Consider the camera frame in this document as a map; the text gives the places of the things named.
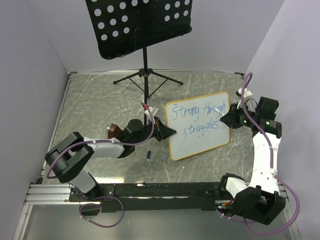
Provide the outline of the blue marker cap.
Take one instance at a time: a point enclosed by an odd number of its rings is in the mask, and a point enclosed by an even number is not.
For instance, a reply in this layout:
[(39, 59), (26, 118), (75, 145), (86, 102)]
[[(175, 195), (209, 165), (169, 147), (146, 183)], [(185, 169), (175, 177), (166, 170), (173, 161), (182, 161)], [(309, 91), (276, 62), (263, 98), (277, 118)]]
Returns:
[(146, 156), (148, 163), (150, 162), (151, 153), (152, 153), (151, 150), (148, 150), (147, 156)]

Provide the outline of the yellow framed whiteboard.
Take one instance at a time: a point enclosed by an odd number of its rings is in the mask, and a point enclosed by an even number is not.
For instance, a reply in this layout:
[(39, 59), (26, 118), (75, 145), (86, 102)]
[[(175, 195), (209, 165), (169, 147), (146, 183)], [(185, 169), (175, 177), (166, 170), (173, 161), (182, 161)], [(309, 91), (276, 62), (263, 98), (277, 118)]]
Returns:
[(176, 134), (169, 137), (170, 158), (182, 160), (215, 148), (230, 141), (230, 129), (220, 121), (230, 109), (226, 91), (172, 101), (165, 106), (166, 125)]

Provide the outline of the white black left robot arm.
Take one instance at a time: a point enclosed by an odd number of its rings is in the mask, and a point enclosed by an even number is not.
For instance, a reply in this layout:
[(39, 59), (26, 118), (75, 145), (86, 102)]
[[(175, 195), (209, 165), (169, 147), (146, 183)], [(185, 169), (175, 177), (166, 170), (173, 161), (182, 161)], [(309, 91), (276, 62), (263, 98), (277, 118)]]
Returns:
[(102, 195), (102, 188), (94, 177), (84, 170), (91, 159), (121, 159), (135, 151), (151, 138), (161, 142), (176, 134), (176, 130), (164, 125), (154, 117), (144, 125), (139, 119), (132, 119), (124, 129), (111, 124), (106, 139), (83, 137), (79, 132), (72, 132), (45, 155), (50, 166), (49, 172), (60, 183), (69, 183), (81, 192), (87, 201), (93, 201)]

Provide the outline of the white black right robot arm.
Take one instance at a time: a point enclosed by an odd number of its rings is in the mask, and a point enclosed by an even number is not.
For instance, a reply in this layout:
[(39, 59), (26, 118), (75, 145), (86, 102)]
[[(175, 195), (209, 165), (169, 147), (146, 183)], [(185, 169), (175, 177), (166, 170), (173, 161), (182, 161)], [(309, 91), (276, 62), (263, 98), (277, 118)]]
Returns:
[(282, 137), (282, 124), (275, 120), (279, 102), (261, 97), (255, 111), (231, 104), (220, 121), (231, 129), (248, 127), (252, 132), (254, 160), (249, 183), (235, 174), (220, 179), (218, 193), (223, 199), (233, 198), (230, 210), (263, 225), (269, 225), (284, 209), (286, 200), (280, 195), (277, 155)]

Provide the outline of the brown wooden eraser block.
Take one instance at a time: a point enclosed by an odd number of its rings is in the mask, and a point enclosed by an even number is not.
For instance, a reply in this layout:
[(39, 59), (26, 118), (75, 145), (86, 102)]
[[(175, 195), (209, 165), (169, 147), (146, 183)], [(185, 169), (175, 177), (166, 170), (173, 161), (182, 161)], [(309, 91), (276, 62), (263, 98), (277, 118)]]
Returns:
[(107, 139), (118, 138), (122, 134), (122, 131), (118, 125), (112, 123), (107, 127), (106, 137)]

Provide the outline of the black music stand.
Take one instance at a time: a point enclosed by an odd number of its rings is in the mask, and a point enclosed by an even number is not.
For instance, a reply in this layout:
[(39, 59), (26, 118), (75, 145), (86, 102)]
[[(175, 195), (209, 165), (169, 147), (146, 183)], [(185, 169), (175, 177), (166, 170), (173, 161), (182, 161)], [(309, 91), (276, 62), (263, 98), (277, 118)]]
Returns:
[(186, 35), (192, 31), (192, 0), (87, 0), (100, 56), (105, 60), (122, 58), (142, 50), (143, 67), (134, 76), (144, 79), (143, 101), (152, 96), (147, 48)]

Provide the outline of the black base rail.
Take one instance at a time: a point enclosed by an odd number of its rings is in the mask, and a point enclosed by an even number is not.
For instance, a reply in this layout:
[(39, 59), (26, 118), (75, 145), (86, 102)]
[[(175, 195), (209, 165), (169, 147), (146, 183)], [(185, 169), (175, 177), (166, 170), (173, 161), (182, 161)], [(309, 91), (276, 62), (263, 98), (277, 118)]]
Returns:
[(219, 182), (172, 183), (101, 183), (99, 190), (88, 196), (71, 190), (69, 201), (102, 204), (102, 213), (147, 210), (215, 211), (218, 204), (229, 202), (232, 195)]

